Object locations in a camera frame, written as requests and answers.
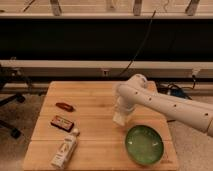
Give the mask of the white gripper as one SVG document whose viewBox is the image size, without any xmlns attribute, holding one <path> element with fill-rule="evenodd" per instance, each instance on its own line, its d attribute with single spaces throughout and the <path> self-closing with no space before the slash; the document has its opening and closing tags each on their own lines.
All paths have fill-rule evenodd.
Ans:
<svg viewBox="0 0 213 171">
<path fill-rule="evenodd" d="M 134 111 L 134 109 L 135 107 L 132 104 L 129 104 L 126 101 L 118 99 L 115 105 L 115 116 L 127 117 Z"/>
</svg>

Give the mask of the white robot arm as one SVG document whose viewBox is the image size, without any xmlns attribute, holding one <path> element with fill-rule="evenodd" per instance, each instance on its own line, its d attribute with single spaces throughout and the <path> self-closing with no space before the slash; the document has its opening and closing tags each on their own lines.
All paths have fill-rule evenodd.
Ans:
<svg viewBox="0 0 213 171">
<path fill-rule="evenodd" d="M 144 75 L 119 83 L 113 121 L 124 126 L 135 105 L 143 105 L 213 137 L 213 105 L 152 92 Z"/>
</svg>

